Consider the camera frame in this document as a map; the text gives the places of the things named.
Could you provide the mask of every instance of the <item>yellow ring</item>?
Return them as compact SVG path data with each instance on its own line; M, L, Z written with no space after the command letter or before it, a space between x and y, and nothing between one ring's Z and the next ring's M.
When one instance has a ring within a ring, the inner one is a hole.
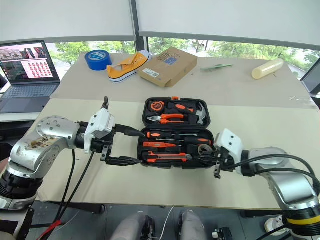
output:
M294 225L317 224L317 223L320 223L320 215L319 216L315 216L313 218L309 218L309 219L295 220L295 219L287 218L287 220L288 220L288 223L294 224Z

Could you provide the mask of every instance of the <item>cardboard box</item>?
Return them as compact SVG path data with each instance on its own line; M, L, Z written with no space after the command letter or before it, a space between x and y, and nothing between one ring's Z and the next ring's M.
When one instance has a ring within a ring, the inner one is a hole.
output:
M170 47L138 69L138 74L160 87L173 87L196 65L198 58Z

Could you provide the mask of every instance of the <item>laptop screen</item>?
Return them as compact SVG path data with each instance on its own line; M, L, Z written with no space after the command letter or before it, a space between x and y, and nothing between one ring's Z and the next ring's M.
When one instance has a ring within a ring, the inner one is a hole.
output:
M42 40L0 44L0 66L12 85L60 81Z

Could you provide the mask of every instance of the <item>gray pants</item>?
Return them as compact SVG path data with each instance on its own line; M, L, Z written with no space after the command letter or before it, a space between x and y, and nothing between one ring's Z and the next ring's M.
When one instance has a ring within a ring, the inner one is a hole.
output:
M140 240L146 216L141 211L127 217L116 228L110 240ZM207 240L205 228L193 211L186 210L182 214L182 222L180 240Z

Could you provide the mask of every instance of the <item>floor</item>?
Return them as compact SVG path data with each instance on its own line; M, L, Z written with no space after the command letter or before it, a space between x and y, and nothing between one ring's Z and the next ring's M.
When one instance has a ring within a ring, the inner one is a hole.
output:
M66 225L57 227L50 240L109 240L118 224L127 216L138 211L144 211L155 219L155 236L160 237L163 225L171 209L170 206L119 205L106 204L106 211L101 214L69 208L65 212L62 222ZM50 223L58 210L58 205L36 201L33 204L35 214L32 224ZM179 215L185 207L175 207L168 219L163 234L163 240L177 239ZM240 210L189 207L201 219L207 234L207 239L213 239L214 229L229 227L234 240L255 240L265 234L264 223L269 217L242 218ZM46 228L31 229L27 240L36 240ZM281 236L269 236L268 240L279 240Z

